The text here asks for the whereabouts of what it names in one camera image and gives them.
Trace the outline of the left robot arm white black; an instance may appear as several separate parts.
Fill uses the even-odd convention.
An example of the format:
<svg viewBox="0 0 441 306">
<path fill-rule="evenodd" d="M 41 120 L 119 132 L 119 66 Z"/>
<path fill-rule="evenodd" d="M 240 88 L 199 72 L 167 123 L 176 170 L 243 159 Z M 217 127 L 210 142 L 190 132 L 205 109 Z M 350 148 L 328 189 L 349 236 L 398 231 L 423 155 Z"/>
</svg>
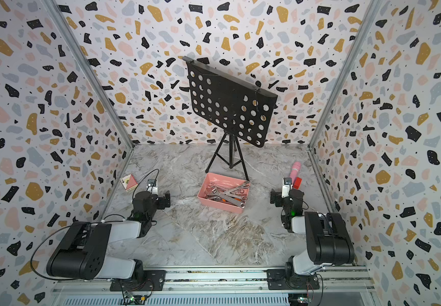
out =
<svg viewBox="0 0 441 306">
<path fill-rule="evenodd" d="M 155 213 L 170 206 L 169 191 L 164 196 L 141 191 L 132 198 L 128 218 L 100 223 L 77 221 L 65 226 L 66 233 L 50 256 L 45 275 L 37 271 L 33 256 L 29 266 L 39 277 L 54 281 L 113 279 L 143 284 L 146 276 L 142 261 L 110 256 L 108 245 L 145 237 L 155 223 Z"/>
</svg>

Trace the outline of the pink plastic storage box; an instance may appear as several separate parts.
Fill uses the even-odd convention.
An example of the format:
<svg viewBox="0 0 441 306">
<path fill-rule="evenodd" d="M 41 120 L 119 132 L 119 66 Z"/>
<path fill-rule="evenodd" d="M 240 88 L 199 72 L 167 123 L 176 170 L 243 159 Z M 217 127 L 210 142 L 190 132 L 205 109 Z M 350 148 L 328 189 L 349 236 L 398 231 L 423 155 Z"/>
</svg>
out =
<svg viewBox="0 0 441 306">
<path fill-rule="evenodd" d="M 241 214 L 248 200 L 250 185 L 246 180 L 207 173 L 197 198 L 204 206 Z"/>
</svg>

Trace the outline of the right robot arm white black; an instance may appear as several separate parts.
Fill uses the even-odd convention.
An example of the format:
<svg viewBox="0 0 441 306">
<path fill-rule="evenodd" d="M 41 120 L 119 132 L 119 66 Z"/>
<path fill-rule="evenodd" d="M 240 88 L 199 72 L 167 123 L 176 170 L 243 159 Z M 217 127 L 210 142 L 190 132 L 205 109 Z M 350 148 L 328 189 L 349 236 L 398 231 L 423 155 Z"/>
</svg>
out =
<svg viewBox="0 0 441 306">
<path fill-rule="evenodd" d="M 281 222 L 289 233 L 306 237 L 306 249 L 285 264 L 285 280 L 315 275 L 327 266 L 351 264 L 355 251 L 339 213 L 310 210 L 298 189 L 270 191 L 270 203 L 282 208 Z"/>
</svg>

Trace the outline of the large silver combination wrench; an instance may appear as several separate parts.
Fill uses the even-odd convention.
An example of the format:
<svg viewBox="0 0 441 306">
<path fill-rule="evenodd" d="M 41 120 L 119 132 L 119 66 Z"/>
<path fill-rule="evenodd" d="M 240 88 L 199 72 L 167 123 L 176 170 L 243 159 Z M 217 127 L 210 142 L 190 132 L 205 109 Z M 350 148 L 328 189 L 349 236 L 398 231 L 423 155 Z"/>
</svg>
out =
<svg viewBox="0 0 441 306">
<path fill-rule="evenodd" d="M 242 197 L 246 197 L 248 195 L 248 190 L 250 188 L 250 182 L 244 181 L 240 185 L 234 186 L 234 187 L 225 187 L 225 186 L 221 186 L 216 183 L 210 183 L 209 187 L 211 189 L 217 190 L 218 192 L 221 192 L 224 195 L 242 198 Z"/>
</svg>

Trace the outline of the orange handled adjustable wrench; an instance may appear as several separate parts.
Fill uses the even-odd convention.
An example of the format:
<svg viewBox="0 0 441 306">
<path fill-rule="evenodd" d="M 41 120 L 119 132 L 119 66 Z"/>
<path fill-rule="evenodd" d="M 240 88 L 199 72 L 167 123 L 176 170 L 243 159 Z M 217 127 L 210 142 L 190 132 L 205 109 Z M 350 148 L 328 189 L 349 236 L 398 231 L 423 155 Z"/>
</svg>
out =
<svg viewBox="0 0 441 306">
<path fill-rule="evenodd" d="M 245 202 L 239 198 L 234 198 L 231 196 L 221 195 L 221 194 L 211 194 L 211 195 L 206 195 L 206 197 L 209 200 L 216 199 L 216 200 L 226 201 L 226 202 L 230 203 L 231 205 L 240 207 L 242 209 L 244 209 L 244 207 L 245 207 Z"/>
</svg>

